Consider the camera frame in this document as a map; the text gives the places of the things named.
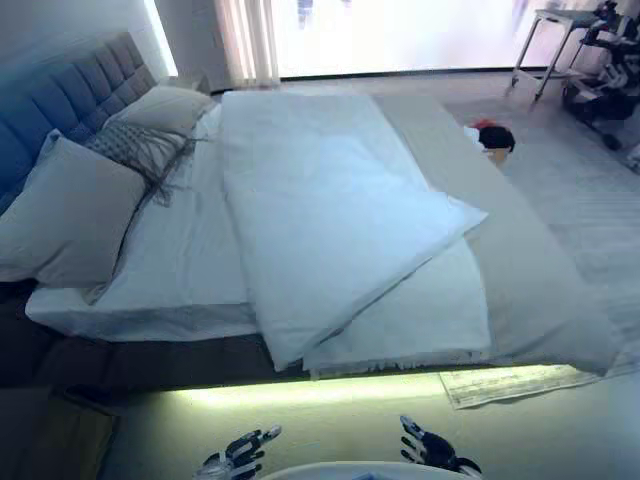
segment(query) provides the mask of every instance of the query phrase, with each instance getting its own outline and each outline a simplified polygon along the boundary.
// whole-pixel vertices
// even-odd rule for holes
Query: decorative pillow
[[[144,181],[63,137],[43,155],[0,217],[0,282],[104,284],[113,275]]]
[[[188,137],[213,100],[199,92],[176,87],[153,87],[118,112],[110,121],[120,121]]]
[[[111,122],[84,146],[140,174],[147,196],[168,205],[171,192],[164,181],[188,145],[182,135]]]

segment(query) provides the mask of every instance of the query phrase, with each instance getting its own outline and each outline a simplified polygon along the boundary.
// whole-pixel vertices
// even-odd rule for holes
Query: glowing light
[[[156,41],[160,47],[160,54],[162,55],[162,59],[164,60],[164,64],[167,68],[167,74],[171,77],[177,77],[178,68],[173,60],[171,48],[169,47],[167,36],[165,35],[164,28],[162,27],[162,21],[160,20],[160,14],[158,13],[156,2],[154,0],[144,0],[144,6],[147,9],[153,33],[156,36]]]
[[[174,394],[209,408],[251,408],[415,398],[443,392],[437,375],[421,373],[182,390]]]

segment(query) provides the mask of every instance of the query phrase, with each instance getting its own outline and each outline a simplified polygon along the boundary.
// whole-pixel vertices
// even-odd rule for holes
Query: upholstered headboard
[[[0,93],[0,215],[51,130],[82,143],[155,84],[131,35],[121,33]]]

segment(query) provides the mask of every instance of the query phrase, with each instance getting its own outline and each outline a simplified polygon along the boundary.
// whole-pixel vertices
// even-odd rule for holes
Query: sheer curtain
[[[214,0],[234,87],[280,83],[271,0]]]

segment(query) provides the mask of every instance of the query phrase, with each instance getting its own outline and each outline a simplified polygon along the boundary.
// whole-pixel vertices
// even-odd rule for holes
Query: white bed sheet
[[[169,182],[169,208],[153,202],[127,238],[118,273],[89,306],[75,289],[37,289],[30,319],[66,335],[107,341],[194,341],[256,333],[224,206],[215,140],[220,109],[198,122],[195,152]]]

